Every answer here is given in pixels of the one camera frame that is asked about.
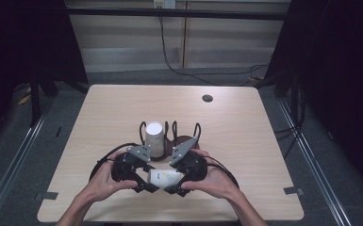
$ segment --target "white wall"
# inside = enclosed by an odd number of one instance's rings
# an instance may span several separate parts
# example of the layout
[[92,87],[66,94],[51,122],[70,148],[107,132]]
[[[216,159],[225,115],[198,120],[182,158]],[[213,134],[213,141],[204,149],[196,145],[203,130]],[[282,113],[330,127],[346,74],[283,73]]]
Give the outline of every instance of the white wall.
[[[153,0],[67,0],[66,4],[152,8]],[[176,1],[176,7],[287,12],[289,2],[286,0]],[[71,15],[71,20],[88,73],[166,68],[158,18]],[[163,18],[163,23],[166,52],[174,68],[249,67],[267,63],[270,61],[282,26],[282,22],[275,21],[197,18]]]

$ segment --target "wall outlet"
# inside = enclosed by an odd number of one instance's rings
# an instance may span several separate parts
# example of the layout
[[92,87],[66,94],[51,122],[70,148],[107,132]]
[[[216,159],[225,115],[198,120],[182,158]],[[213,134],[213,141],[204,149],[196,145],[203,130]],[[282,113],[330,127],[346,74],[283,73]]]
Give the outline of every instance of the wall outlet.
[[154,0],[154,8],[164,8],[164,0]]
[[175,9],[175,0],[164,0],[164,8]]

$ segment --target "forearm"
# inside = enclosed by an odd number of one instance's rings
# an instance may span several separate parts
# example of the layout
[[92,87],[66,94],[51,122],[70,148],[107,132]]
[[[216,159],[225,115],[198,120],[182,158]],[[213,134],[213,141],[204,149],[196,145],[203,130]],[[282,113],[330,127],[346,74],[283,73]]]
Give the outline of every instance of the forearm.
[[234,208],[242,226],[267,225],[266,221],[263,220],[241,191],[233,192],[226,199]]
[[77,195],[58,221],[57,226],[82,225],[84,217],[87,215],[92,204],[93,202],[86,197]]

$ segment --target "table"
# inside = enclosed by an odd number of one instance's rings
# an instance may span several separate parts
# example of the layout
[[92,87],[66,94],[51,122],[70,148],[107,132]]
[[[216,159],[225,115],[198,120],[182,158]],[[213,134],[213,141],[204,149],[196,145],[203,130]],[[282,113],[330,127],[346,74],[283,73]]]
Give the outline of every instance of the table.
[[[203,101],[204,95],[213,101]],[[92,168],[106,153],[126,142],[140,142],[142,121],[177,121],[178,135],[193,135],[202,126],[199,144],[233,172],[240,189],[266,220],[304,216],[264,106],[254,88],[94,85],[74,124],[48,188],[55,200],[42,202],[38,219],[57,221],[74,196],[88,183]],[[171,169],[169,160],[151,162]],[[142,178],[147,173],[139,169]],[[104,222],[235,221],[232,207],[202,191],[185,198],[121,190],[95,203],[85,217]]]

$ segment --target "white cylinder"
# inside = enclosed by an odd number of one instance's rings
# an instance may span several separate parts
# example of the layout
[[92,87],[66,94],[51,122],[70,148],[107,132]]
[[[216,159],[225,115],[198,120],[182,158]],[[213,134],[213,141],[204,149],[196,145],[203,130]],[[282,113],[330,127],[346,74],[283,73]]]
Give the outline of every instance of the white cylinder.
[[148,173],[148,183],[160,188],[175,186],[181,180],[181,172],[174,169],[151,169]]
[[164,132],[160,122],[151,121],[146,125],[146,144],[151,145],[152,157],[164,154]]

